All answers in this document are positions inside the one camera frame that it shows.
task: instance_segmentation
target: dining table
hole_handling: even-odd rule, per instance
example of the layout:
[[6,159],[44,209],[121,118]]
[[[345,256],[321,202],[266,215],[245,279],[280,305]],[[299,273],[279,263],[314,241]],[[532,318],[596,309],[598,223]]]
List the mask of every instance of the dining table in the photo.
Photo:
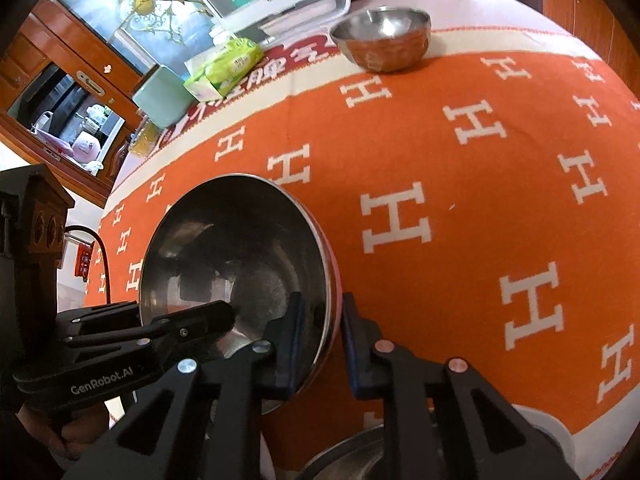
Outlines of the dining table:
[[[462,356],[555,428],[600,478],[640,420],[640,103],[581,40],[515,0],[361,0],[423,9],[427,54],[400,73],[301,31],[224,99],[127,155],[100,223],[113,301],[136,300],[172,205],[229,173],[315,217],[363,317],[436,362]],[[94,253],[85,305],[105,303]],[[353,398],[338,339],[308,389],[262,418],[283,478],[382,421]]]

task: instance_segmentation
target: table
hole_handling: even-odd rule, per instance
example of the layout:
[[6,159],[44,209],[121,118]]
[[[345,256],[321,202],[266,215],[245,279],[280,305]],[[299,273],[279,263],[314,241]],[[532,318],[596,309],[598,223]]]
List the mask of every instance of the table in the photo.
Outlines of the table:
[[[416,70],[364,73],[307,33],[222,103],[192,108],[147,160],[127,158],[100,231],[112,297],[137,298],[150,237],[185,192],[231,172],[270,178],[320,222],[344,290],[387,338],[468,358],[510,402],[557,419],[578,474],[599,478],[640,419],[640,104],[513,0],[354,8],[379,4],[432,13]],[[86,304],[104,302],[95,261]],[[352,399],[337,344],[263,431],[276,466],[296,471],[381,416]]]

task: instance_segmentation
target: silver rivet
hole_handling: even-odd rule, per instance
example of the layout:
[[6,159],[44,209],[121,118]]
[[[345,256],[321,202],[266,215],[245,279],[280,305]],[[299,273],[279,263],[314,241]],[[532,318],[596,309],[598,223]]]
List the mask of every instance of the silver rivet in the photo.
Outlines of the silver rivet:
[[193,359],[183,359],[178,363],[178,371],[181,374],[190,374],[198,367],[198,363]]
[[379,339],[376,341],[376,344],[373,345],[373,348],[383,354],[389,354],[390,352],[393,352],[395,347],[396,345],[394,345],[387,339]]
[[271,350],[271,343],[266,339],[258,339],[251,344],[251,348],[257,354],[266,354]]
[[464,359],[455,357],[451,361],[449,361],[449,370],[457,374],[462,374],[467,370],[469,370],[469,365],[466,363]]

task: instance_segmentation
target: finger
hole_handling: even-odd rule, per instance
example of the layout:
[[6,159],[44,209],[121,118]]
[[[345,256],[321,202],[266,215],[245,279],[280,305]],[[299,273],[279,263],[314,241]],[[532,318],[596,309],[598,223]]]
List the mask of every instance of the finger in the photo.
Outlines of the finger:
[[62,428],[62,438],[76,444],[92,444],[109,429],[109,410],[100,402],[81,410],[78,418]]
[[67,458],[80,458],[80,455],[87,450],[91,444],[80,444],[78,442],[66,443],[66,457]]
[[56,433],[50,428],[45,417],[37,412],[32,412],[26,406],[21,407],[17,413],[17,418],[24,429],[35,440],[47,446],[47,448],[56,455],[65,455],[65,445]]

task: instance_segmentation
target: bowl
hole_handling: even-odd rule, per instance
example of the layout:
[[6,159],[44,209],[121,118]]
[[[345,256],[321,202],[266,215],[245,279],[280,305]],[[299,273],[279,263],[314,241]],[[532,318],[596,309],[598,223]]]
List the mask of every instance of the bowl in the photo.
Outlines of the bowl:
[[370,72],[412,67],[427,52],[431,17],[409,7],[378,7],[350,14],[329,35],[342,54]]
[[[322,229],[269,180],[228,174],[196,186],[166,213],[146,251],[140,281],[143,324],[211,301],[229,303],[233,328],[190,349],[201,362],[231,357],[284,315],[289,295],[305,301],[301,383],[310,384],[338,332],[342,291]],[[280,403],[263,401],[268,412]]]

